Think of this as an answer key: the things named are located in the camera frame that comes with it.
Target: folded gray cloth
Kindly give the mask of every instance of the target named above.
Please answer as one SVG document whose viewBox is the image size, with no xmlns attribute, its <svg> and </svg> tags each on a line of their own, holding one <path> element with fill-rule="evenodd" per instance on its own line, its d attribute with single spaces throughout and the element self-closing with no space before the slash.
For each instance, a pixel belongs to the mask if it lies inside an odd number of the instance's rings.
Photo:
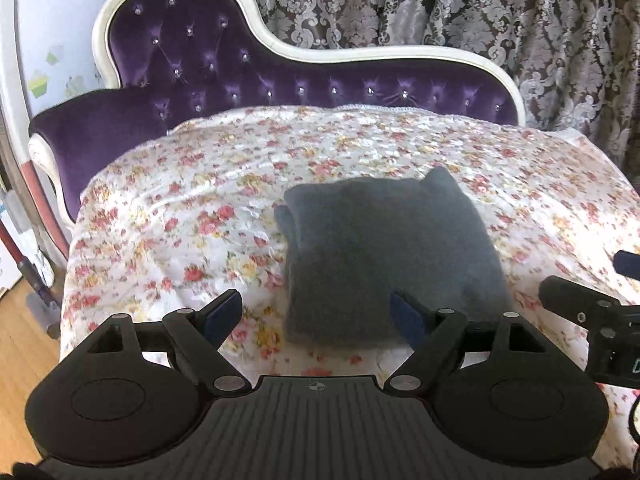
<svg viewBox="0 0 640 480">
<path fill-rule="evenodd" d="M 471 200 L 446 168 L 422 180 L 354 178 L 303 184 L 275 209 L 288 242 L 285 337 L 299 344 L 399 342 L 389 297 L 496 319 L 511 298 Z"/>
</svg>

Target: damask curtain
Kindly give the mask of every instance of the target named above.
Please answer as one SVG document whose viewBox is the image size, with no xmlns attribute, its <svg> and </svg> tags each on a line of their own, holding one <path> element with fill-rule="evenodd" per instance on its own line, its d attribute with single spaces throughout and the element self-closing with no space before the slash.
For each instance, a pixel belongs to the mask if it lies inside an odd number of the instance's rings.
<svg viewBox="0 0 640 480">
<path fill-rule="evenodd" d="M 527 123 L 575 127 L 640 188 L 640 0 L 257 0 L 303 48 L 437 44 L 514 79 Z"/>
</svg>

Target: tufted backrest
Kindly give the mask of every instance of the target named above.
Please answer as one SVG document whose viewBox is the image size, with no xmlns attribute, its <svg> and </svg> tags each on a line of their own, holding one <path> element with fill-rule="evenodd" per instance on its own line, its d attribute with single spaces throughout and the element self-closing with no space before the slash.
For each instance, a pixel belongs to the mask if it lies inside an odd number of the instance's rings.
<svg viewBox="0 0 640 480">
<path fill-rule="evenodd" d="M 252 34 L 236 0 L 127 0 L 108 38 L 122 86 L 148 88 L 168 128 L 229 108 L 269 104 L 415 106 L 495 123 L 518 120 L 505 87 L 468 64 L 315 64 L 281 57 Z"/>
<path fill-rule="evenodd" d="M 230 108 L 367 104 L 524 121 L 518 89 L 489 60 L 428 46 L 295 48 L 268 32 L 254 0 L 108 0 L 94 56 L 114 89 L 46 110 L 30 125 L 55 158 L 69 222 L 89 180 L 118 156 Z"/>
</svg>

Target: metal screw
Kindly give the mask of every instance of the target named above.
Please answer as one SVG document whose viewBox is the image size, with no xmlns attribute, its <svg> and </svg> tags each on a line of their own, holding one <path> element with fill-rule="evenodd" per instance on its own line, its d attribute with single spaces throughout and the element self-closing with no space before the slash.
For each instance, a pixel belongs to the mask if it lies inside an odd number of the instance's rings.
<svg viewBox="0 0 640 480">
<path fill-rule="evenodd" d="M 221 392 L 234 392 L 244 386 L 244 379 L 237 375 L 223 375 L 213 381 L 213 385 Z"/>
<path fill-rule="evenodd" d="M 422 383 L 420 379 L 412 375 L 396 375 L 391 379 L 389 384 L 391 384 L 393 389 L 399 390 L 400 392 L 410 392 L 420 388 Z"/>
<path fill-rule="evenodd" d="M 616 336 L 616 331 L 612 328 L 609 328 L 608 326 L 604 326 L 600 329 L 600 334 L 602 334 L 602 336 L 606 337 L 607 339 L 613 339 Z"/>
</svg>

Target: white floral blanket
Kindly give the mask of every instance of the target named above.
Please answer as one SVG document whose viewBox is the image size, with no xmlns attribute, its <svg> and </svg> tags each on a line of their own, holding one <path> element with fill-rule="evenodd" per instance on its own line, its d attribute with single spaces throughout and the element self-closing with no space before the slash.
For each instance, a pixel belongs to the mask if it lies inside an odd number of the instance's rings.
<svg viewBox="0 0 640 480">
<path fill-rule="evenodd" d="M 543 310 L 538 285 L 558 274 L 640 303 L 640 287 L 610 264 L 617 250 L 640 252 L 640 202 L 608 159 L 574 134 L 407 109 L 248 108 L 182 124 L 121 156 L 85 190 L 66 276 L 62 355 L 115 312 L 159 320 L 233 287 L 244 317 L 221 352 L 250 380 L 375 374 L 383 381 L 408 348 L 337 352 L 283 340 L 286 244 L 273 208 L 301 182 L 421 178 L 441 164 L 478 208 L 514 309 L 584 366 L 585 332 Z M 629 464 L 626 417 L 640 392 L 602 389 L 611 418 L 596 460 Z"/>
</svg>

